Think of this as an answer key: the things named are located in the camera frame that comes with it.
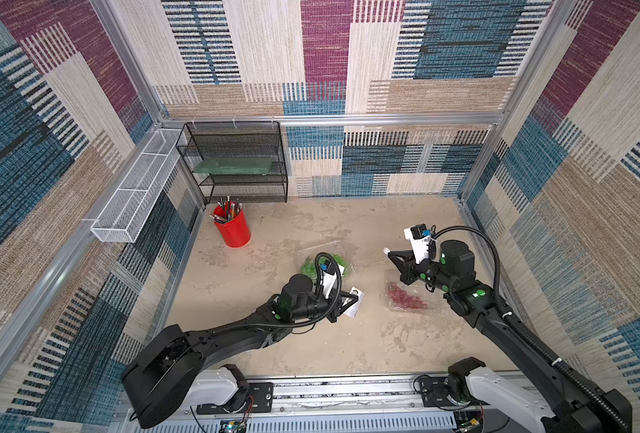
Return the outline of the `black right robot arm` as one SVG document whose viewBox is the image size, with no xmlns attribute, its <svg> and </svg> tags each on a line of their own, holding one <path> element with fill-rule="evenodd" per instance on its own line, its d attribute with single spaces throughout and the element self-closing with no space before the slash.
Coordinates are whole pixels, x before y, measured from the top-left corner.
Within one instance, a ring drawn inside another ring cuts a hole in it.
<svg viewBox="0 0 640 433">
<path fill-rule="evenodd" d="M 437 255 L 413 243 L 385 251 L 402 283 L 441 290 L 450 308 L 493 342 L 538 391 L 529 393 L 473 357 L 453 364 L 450 397 L 482 401 L 531 432 L 630 432 L 633 409 L 617 390 L 603 391 L 536 337 L 494 287 L 476 277 L 475 255 L 462 241 L 441 244 Z"/>
</svg>

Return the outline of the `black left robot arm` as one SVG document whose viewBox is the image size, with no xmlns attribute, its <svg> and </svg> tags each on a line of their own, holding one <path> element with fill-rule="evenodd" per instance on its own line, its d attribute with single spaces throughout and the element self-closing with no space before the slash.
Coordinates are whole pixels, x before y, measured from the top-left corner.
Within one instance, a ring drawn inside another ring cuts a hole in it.
<svg viewBox="0 0 640 433">
<path fill-rule="evenodd" d="M 296 274 L 245 319 L 198 331 L 163 328 L 123 371 L 132 418 L 151 429 L 182 409 L 244 411 L 251 403 L 251 386 L 228 358 L 272 346 L 297 328 L 324 319 L 336 322 L 358 302 L 359 294 L 342 290 L 341 280 L 325 290 Z"/>
</svg>

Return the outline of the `white sticker sheet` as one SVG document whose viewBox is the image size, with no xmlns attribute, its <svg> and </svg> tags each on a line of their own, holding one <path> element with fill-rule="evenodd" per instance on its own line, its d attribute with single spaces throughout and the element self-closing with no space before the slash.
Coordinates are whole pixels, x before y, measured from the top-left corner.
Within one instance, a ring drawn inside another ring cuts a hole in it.
<svg viewBox="0 0 640 433">
<path fill-rule="evenodd" d="M 356 287 L 352 287 L 352 289 L 350 290 L 350 297 L 345 305 L 346 309 L 344 310 L 343 315 L 350 318 L 355 318 L 359 311 L 359 307 L 361 306 L 361 301 L 363 300 L 363 298 L 364 292 L 357 289 Z"/>
</svg>

